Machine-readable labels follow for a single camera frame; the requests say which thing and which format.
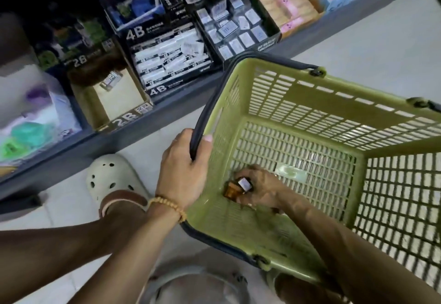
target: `white floor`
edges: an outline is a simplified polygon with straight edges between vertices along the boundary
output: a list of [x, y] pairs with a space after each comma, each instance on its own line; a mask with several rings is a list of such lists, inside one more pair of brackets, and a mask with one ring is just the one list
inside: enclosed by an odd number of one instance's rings
[[[441, 103], [436, 66], [441, 57], [441, 6], [435, 0], [397, 0], [343, 30], [296, 60], [325, 66], [328, 73], [403, 97], [424, 96]], [[154, 192], [162, 152], [183, 128], [194, 127], [201, 109], [127, 147], [120, 153]], [[97, 219], [97, 207], [85, 186], [85, 171], [53, 186], [45, 205], [6, 223], [0, 230], [75, 225]], [[161, 258], [191, 256], [207, 247], [177, 227]], [[65, 275], [19, 301], [20, 304], [63, 304], [89, 279], [104, 259]], [[267, 289], [257, 269], [236, 261], [247, 277], [257, 303], [280, 303]]]

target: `green plastic basket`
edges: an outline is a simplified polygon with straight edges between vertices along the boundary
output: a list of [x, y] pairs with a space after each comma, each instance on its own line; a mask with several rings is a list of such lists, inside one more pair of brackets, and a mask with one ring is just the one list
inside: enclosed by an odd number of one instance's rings
[[249, 53], [230, 65], [202, 112], [192, 156], [209, 133], [207, 183], [184, 224], [191, 236], [264, 270], [332, 287], [323, 261], [286, 215], [223, 197], [233, 173], [256, 163], [439, 290], [437, 104]]

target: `basket handle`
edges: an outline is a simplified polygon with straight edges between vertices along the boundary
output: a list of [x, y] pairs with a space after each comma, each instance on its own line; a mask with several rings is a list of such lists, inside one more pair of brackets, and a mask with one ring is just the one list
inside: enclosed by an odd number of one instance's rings
[[221, 82], [219, 83], [219, 85], [213, 92], [213, 95], [210, 97], [207, 104], [205, 105], [204, 110], [202, 111], [201, 116], [199, 117], [198, 122], [196, 123], [196, 127], [193, 130], [193, 134], [191, 135], [191, 141], [190, 141], [190, 157], [193, 160], [195, 160], [196, 158], [196, 152], [198, 150], [199, 143], [201, 142], [201, 139], [203, 137], [205, 127], [208, 123], [208, 119], [210, 118], [214, 106], [218, 102], [218, 99], [222, 94], [222, 91], [225, 88], [225, 85], [227, 84], [231, 73], [233, 72], [236, 65], [239, 64], [239, 62], [247, 58], [258, 58], [265, 60], [267, 62], [283, 65], [285, 67], [289, 67], [296, 70], [311, 70], [310, 73], [311, 75], [314, 76], [324, 75], [323, 70], [320, 69], [317, 65], [305, 64], [301, 62], [296, 62], [295, 60], [291, 60], [291, 59], [274, 57], [273, 55], [269, 55], [267, 53], [250, 51], [236, 56], [224, 71]]

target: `store shelf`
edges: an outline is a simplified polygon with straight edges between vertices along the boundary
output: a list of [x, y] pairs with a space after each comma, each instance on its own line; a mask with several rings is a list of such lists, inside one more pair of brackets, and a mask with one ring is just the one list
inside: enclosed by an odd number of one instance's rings
[[[293, 57], [392, 1], [356, 0], [274, 45], [268, 52]], [[117, 152], [196, 110], [207, 102], [221, 76], [218, 72], [191, 82], [148, 114], [113, 133], [97, 134], [85, 130], [59, 143], [16, 172], [0, 178], [0, 200], [14, 193], [27, 195], [45, 190], [88, 167], [96, 157]]]

